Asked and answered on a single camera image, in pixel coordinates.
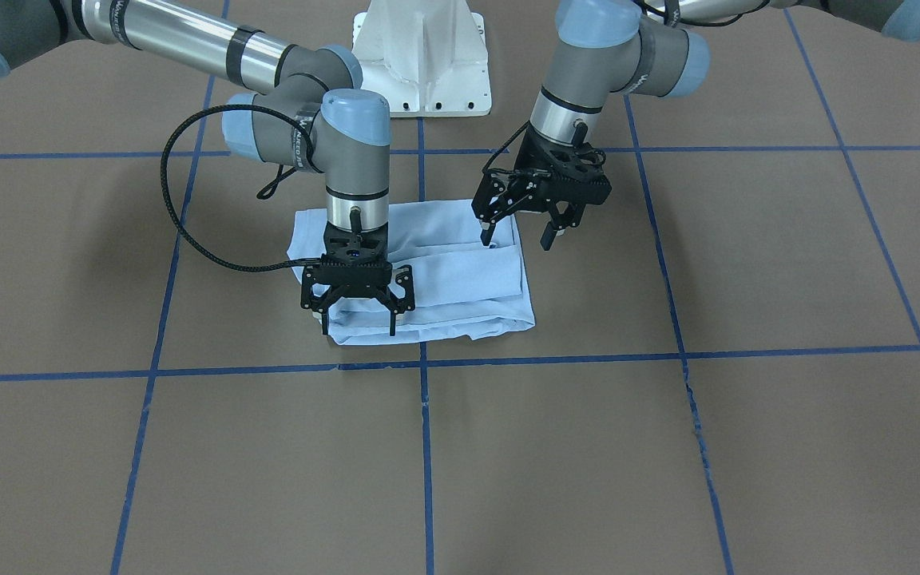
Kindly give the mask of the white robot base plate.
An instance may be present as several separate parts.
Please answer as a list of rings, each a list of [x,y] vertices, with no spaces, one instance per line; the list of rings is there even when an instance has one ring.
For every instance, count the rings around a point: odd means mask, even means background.
[[[483,17],[466,1],[372,1],[353,18],[353,54],[365,90],[393,117],[490,113]]]

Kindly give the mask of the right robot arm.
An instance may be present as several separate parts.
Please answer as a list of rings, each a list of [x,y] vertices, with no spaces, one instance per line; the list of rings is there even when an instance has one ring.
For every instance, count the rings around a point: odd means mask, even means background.
[[[387,310],[388,335],[395,334],[415,298],[411,267],[387,258],[390,106],[363,89],[362,66],[350,50],[308,49],[175,1],[0,1],[0,77],[80,39],[161,56],[241,88],[225,105],[183,120],[161,153],[165,208],[187,244],[238,269],[190,236],[169,192],[175,143],[198,121],[218,116],[231,153],[278,166],[262,199],[296,173],[319,174],[325,185],[322,254],[242,272],[299,267],[300,306],[320,318],[323,331],[336,303],[375,299]]]

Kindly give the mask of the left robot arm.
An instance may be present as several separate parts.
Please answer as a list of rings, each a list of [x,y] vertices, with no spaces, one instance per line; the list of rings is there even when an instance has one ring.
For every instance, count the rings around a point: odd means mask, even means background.
[[[763,1],[563,1],[555,16],[559,40],[532,117],[514,137],[521,147],[509,167],[488,160],[472,199],[481,243],[515,212],[549,217],[541,247],[581,224],[588,206],[611,189],[605,154],[589,141],[611,93],[680,97],[697,91],[711,50],[697,28],[720,28]]]

